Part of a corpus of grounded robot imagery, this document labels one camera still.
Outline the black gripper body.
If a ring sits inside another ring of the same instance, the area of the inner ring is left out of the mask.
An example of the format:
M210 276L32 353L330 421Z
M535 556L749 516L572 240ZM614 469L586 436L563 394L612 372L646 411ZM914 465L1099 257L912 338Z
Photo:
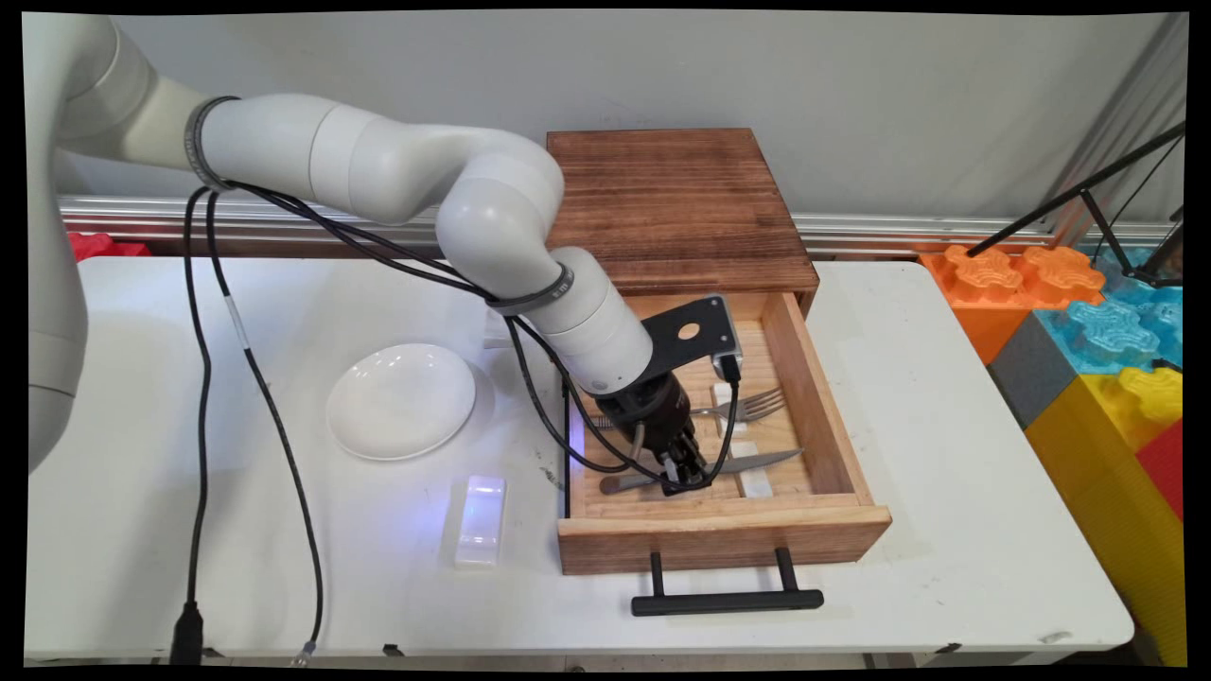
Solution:
M641 448L660 458L699 457L691 422L691 401L675 374L658 374L612 395L596 396L595 404L613 427L630 441L644 425Z

